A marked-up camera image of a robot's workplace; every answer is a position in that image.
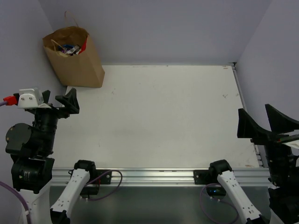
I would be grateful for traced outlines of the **brown paper bag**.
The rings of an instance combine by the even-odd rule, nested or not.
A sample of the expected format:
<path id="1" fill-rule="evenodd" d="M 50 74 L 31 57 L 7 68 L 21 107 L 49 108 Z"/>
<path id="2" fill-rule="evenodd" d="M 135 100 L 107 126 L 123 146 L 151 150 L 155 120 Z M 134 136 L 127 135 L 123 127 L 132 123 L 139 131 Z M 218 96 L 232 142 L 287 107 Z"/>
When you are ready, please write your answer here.
<path id="1" fill-rule="evenodd" d="M 86 49 L 76 53 L 85 42 Z M 62 51 L 62 45 L 74 47 Z M 43 47 L 56 76 L 62 85 L 100 88 L 103 85 L 105 71 L 90 34 L 77 23 L 54 31 L 43 38 Z"/>

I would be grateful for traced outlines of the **blue snack packet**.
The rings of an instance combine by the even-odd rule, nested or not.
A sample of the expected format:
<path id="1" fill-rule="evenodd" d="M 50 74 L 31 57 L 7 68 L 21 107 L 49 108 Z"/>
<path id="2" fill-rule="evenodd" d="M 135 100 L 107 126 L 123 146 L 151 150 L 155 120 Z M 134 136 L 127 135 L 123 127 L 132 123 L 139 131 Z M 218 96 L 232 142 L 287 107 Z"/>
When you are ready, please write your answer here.
<path id="1" fill-rule="evenodd" d="M 69 44 L 62 45 L 62 51 L 68 51 L 71 50 L 74 46 Z"/>

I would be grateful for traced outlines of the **red cassava chips bag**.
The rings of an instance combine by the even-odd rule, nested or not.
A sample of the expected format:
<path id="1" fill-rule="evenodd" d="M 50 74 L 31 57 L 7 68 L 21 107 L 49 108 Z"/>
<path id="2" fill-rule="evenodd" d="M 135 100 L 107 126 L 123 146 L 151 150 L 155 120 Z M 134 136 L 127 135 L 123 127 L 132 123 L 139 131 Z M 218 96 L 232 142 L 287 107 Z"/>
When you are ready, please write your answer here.
<path id="1" fill-rule="evenodd" d="M 85 51 L 86 49 L 86 44 L 87 44 L 87 40 L 88 38 L 86 38 L 85 42 L 83 43 L 83 45 L 81 46 L 80 50 L 76 53 L 77 55 L 81 54 L 82 52 Z"/>

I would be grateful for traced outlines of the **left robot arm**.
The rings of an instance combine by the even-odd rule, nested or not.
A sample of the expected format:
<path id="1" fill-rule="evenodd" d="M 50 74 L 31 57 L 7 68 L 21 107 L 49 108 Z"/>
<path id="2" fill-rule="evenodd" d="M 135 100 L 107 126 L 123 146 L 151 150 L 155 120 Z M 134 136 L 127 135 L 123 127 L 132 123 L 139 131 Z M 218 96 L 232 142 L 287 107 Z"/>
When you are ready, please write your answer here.
<path id="1" fill-rule="evenodd" d="M 34 115 L 31 125 L 18 123 L 9 128 L 5 136 L 5 151 L 11 156 L 13 185 L 9 190 L 23 205 L 27 224 L 68 224 L 71 212 L 87 183 L 97 178 L 93 161 L 75 163 L 71 178 L 57 201 L 50 205 L 55 134 L 59 119 L 79 113 L 77 91 L 56 96 L 61 106 L 49 103 L 50 91 L 38 88 L 19 90 L 3 99 L 4 105 L 16 105 Z"/>

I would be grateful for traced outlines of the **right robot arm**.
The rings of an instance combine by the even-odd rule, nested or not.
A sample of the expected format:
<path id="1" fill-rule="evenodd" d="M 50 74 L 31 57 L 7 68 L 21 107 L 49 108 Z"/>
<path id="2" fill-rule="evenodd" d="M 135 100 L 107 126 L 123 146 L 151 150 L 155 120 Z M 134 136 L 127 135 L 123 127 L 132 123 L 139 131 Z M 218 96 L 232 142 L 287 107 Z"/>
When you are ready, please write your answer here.
<path id="1" fill-rule="evenodd" d="M 297 224 L 299 222 L 299 122 L 270 104 L 265 105 L 270 129 L 243 109 L 238 110 L 237 138 L 263 146 L 268 165 L 267 183 L 249 176 L 251 191 L 240 185 L 227 160 L 210 163 L 208 178 L 223 187 L 243 224 Z"/>

